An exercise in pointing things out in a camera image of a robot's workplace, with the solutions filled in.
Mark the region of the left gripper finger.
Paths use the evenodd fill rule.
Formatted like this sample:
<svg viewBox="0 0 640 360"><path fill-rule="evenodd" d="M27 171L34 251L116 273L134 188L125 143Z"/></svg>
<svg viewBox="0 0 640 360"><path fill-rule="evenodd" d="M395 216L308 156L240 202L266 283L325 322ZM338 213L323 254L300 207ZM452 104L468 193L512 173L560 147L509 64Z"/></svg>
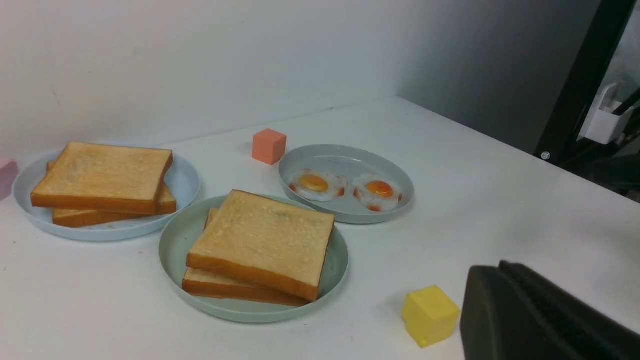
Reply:
<svg viewBox="0 0 640 360"><path fill-rule="evenodd" d="M460 334L467 360L637 360L640 337L525 264L467 273Z"/></svg>

